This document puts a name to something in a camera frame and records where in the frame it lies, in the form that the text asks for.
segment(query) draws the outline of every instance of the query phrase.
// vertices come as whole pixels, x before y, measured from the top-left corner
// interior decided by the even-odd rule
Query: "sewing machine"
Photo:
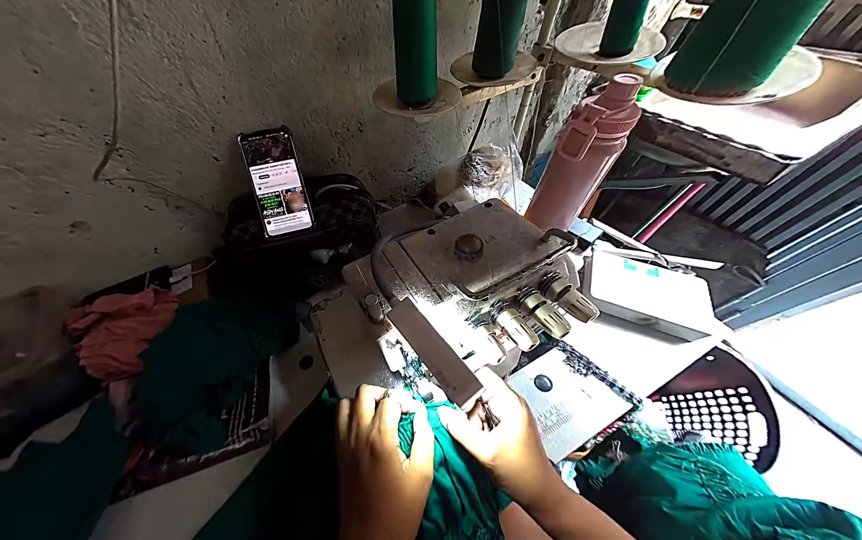
[[[338,393],[407,387],[470,409],[483,390],[475,371],[506,376],[539,335],[566,338],[598,316],[578,289],[576,246],[499,200],[386,234],[372,256],[344,267],[345,287],[312,312]],[[552,460],[631,407],[596,378],[570,372],[556,350],[508,381],[531,405]]]

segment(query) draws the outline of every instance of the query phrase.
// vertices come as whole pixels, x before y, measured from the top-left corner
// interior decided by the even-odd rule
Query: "smartphone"
[[[314,215],[286,126],[238,135],[267,237],[314,227]]]

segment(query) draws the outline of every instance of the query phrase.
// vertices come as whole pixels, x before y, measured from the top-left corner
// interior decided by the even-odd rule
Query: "hand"
[[[490,369],[477,372],[485,387],[482,401],[465,416],[440,407],[437,415],[448,432],[485,466],[494,483],[527,507],[542,499],[549,485],[563,485],[541,446],[533,414],[517,394]],[[485,428],[487,403],[497,426]]]
[[[397,437],[402,412],[414,413],[411,457]],[[362,384],[338,402],[341,539],[411,540],[434,480],[434,434],[424,403]]]

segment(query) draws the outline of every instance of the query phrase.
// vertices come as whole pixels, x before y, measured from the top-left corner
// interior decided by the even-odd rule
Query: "corrugated metal shutter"
[[[862,0],[834,0],[828,4],[800,44],[862,53]]]
[[[716,308],[733,328],[862,290],[862,127],[772,185],[733,178],[689,207],[769,252],[766,284]]]

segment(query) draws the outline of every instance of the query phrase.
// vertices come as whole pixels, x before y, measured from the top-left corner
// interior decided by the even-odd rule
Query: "pink cloth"
[[[84,307],[72,307],[65,324],[75,336],[77,357],[87,373],[105,382],[132,377],[144,369],[138,354],[174,320],[177,296],[152,287],[138,294],[110,294]]]

